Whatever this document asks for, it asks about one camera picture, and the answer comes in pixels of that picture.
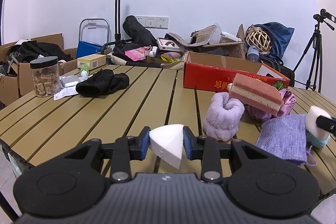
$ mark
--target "purple fabric bag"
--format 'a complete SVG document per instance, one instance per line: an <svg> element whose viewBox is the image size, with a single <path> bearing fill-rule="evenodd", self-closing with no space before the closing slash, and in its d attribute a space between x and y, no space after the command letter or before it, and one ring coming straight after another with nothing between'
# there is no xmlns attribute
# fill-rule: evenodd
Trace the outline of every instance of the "purple fabric bag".
<svg viewBox="0 0 336 224"><path fill-rule="evenodd" d="M264 122L256 146L292 164L306 164L305 117L290 114Z"/></svg>
<svg viewBox="0 0 336 224"><path fill-rule="evenodd" d="M283 104L280 107L280 110L278 111L277 115L274 116L270 113L267 113L265 111L262 111L258 108L248 106L247 111L248 113L254 117L257 121L263 122L267 121L272 118L278 118L282 116L289 115L296 103L295 95L288 89L283 89L279 91Z"/></svg>

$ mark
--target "tripod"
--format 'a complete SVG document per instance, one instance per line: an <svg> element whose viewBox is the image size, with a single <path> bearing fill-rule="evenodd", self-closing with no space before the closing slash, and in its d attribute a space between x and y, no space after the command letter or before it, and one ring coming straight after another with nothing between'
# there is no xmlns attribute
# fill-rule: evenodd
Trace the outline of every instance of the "tripod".
<svg viewBox="0 0 336 224"><path fill-rule="evenodd" d="M324 20L327 18L327 19L333 21L334 23L336 23L336 19L333 15L329 14L325 9L322 9L321 12L320 12L320 15L316 14L316 15L313 16L313 18L317 21L317 24L315 25L314 33L313 33L312 37L310 38L305 50L303 51L303 54L302 54L299 62L295 66L294 72L296 71L296 69L300 65L304 56L307 54L311 44L313 44L314 56L313 56L313 60L312 60L312 63L311 63L308 80L307 80L306 84L301 83L301 82L296 81L296 80L295 81L302 84L302 85L305 85L306 90L308 90L308 89L316 90L317 75L318 75L319 65L320 65L319 90L318 91L319 91L319 93L321 93L323 59L322 59L322 35L321 35L321 31L320 31L320 23L323 23L323 22L326 23L328 25L328 27L334 31L335 28L332 25L330 25L328 22L325 22ZM314 66L315 66L315 77L314 77L314 83L313 83L313 85L311 85L311 78L312 78L312 75L313 75Z"/></svg>

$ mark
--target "table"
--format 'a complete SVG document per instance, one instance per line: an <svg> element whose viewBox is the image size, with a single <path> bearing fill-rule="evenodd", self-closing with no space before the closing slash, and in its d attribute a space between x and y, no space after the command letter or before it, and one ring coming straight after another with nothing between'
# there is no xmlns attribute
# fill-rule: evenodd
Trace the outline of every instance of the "table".
<svg viewBox="0 0 336 224"><path fill-rule="evenodd" d="M121 136L137 136L144 126L156 128L181 123L194 135L202 135L203 121L214 92L184 89L183 71L108 65L100 69L124 72L130 86L101 98L80 95L39 98L31 92L0 111L0 143L5 151L25 166L39 165L92 138L103 143ZM77 74L74 70L69 75ZM292 113L306 113L317 105L336 117L336 106L317 92L290 88L297 103ZM245 112L234 138L255 144L260 125ZM316 167L303 167L320 184L321 197L336 188L336 140L332 138L324 149L314 149ZM144 161L132 161L136 172L184 173L201 172L199 160L189 161L183 153L179 170L160 161L150 150ZM110 174L110 161L105 160L102 174ZM228 160L221 160L223 175L231 175Z"/></svg>

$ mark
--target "wicker basket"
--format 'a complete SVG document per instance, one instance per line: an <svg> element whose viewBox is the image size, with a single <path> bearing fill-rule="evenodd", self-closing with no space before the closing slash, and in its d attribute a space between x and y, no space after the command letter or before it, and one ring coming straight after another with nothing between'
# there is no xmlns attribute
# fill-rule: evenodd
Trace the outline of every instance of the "wicker basket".
<svg viewBox="0 0 336 224"><path fill-rule="evenodd" d="M245 35L245 41L250 46L256 46L262 54L267 54L271 51L271 39L260 27L254 27L253 25L248 27Z"/></svg>

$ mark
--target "clear jar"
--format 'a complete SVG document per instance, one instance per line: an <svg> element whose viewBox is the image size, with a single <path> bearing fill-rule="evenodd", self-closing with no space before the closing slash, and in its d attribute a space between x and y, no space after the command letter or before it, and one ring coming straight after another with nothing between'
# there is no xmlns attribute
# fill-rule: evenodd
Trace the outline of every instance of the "clear jar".
<svg viewBox="0 0 336 224"><path fill-rule="evenodd" d="M38 97L54 95L61 90L57 56L48 56L30 62L35 94Z"/></svg>

